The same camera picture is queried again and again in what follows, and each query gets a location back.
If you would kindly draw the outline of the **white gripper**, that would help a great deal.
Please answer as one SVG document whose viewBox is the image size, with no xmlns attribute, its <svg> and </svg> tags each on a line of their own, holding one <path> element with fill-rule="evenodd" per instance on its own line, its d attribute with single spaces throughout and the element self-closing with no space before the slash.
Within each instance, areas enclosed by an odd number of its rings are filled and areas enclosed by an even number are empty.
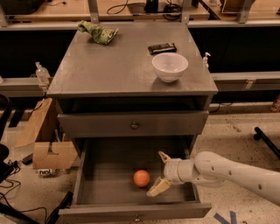
<svg viewBox="0 0 280 224">
<path fill-rule="evenodd" d="M 191 182 L 195 177 L 193 173 L 194 163 L 191 159 L 170 158 L 167 154 L 160 151 L 164 166 L 164 177 L 157 178 L 154 185 L 146 193 L 148 197 L 155 197 L 168 190 L 172 185 L 182 185 Z"/>
</svg>

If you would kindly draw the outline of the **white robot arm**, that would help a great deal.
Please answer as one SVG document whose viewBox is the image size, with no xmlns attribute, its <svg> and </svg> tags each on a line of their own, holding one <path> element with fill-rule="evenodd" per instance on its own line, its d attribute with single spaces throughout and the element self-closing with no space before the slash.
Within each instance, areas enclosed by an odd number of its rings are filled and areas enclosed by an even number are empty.
<svg viewBox="0 0 280 224">
<path fill-rule="evenodd" d="M 220 187 L 225 180 L 280 205 L 280 173 L 226 159 L 211 151 L 202 151 L 189 159 L 170 158 L 160 151 L 164 163 L 163 176 L 147 192 L 155 197 L 171 185 L 193 183 L 198 186 Z"/>
</svg>

